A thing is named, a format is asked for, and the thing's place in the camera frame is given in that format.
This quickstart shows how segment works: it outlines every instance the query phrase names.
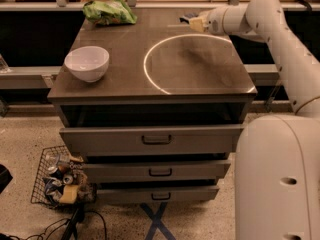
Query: speckled floor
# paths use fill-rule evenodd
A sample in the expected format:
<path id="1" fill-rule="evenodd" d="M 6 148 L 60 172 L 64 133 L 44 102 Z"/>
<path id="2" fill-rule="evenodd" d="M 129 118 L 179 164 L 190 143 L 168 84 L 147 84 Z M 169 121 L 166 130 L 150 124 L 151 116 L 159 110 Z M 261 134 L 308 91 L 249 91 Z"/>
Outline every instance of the speckled floor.
<path id="1" fill-rule="evenodd" d="M 13 109 L 0 118 L 0 164 L 6 166 L 13 176 L 0 194 L 0 233 L 26 239 L 43 233 L 52 223 L 72 216 L 71 211 L 51 210 L 30 202 L 43 149 L 63 145 L 59 136 L 61 127 L 60 119 L 50 107 L 39 111 Z M 110 240 L 233 240 L 233 164 L 225 179 L 219 181 L 220 191 L 212 201 L 107 205 L 97 200 L 85 209 L 99 212 L 104 217 Z M 50 227 L 44 239 L 63 222 Z M 61 227 L 49 239 L 61 239 L 64 229 Z M 95 213 L 86 213 L 83 223 L 78 226 L 79 239 L 103 239 L 103 233 L 101 218 Z"/>

